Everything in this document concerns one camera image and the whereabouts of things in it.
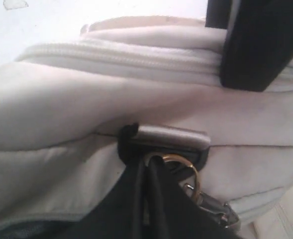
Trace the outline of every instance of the black strap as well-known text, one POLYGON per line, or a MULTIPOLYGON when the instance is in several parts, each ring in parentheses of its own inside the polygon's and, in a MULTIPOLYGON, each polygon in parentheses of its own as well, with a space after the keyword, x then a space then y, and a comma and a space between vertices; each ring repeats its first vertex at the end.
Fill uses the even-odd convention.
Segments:
POLYGON ((237 239, 189 199, 161 157, 132 160, 111 192, 84 219, 46 239, 237 239), (150 225, 143 226, 144 199, 150 225))
POLYGON ((292 59, 293 0, 233 1, 220 68, 223 86, 261 92, 292 59))

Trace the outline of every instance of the white leather bag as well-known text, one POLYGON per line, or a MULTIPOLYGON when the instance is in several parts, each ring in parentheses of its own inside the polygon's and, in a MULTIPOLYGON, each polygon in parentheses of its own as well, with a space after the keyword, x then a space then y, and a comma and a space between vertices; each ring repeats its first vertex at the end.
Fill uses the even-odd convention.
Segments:
POLYGON ((120 18, 1 66, 0 230, 81 219, 124 170, 115 136, 133 122, 206 131, 202 190, 243 225, 271 209, 293 185, 293 60, 263 93, 223 88, 225 36, 193 19, 120 18))

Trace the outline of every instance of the gold ring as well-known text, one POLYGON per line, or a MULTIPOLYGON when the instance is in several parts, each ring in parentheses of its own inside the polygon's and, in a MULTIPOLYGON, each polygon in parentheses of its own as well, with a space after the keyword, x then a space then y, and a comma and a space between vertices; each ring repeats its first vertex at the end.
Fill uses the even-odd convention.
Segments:
POLYGON ((192 162, 190 162, 189 160, 187 160, 184 157, 177 155, 177 154, 166 154, 166 155, 162 156, 162 159, 165 163, 168 163, 168 162, 182 163, 187 168, 191 168, 194 171, 194 173, 195 173, 195 186, 194 186, 194 191, 191 195, 191 199, 197 203, 197 201, 200 198, 200 176, 199 176, 199 172, 194 167, 192 162))

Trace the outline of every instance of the white bag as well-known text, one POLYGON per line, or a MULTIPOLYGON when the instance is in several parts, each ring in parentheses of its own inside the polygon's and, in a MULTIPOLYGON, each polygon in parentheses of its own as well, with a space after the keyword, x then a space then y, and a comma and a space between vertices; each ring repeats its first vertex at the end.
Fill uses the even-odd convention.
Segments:
POLYGON ((120 18, 0 67, 0 230, 81 219, 124 170, 115 136, 133 122, 206 131, 203 191, 243 225, 271 209, 293 185, 293 60, 263 93, 223 88, 225 36, 193 19, 120 18))

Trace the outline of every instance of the white wall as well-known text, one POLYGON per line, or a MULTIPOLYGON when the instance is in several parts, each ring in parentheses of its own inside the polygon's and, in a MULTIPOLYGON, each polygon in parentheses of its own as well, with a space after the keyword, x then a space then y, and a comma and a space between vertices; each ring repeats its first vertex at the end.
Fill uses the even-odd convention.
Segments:
POLYGON ((25 0, 29 7, 6 10, 2 1, 0 65, 26 46, 74 37, 85 23, 124 15, 201 18, 207 5, 207 0, 25 0))

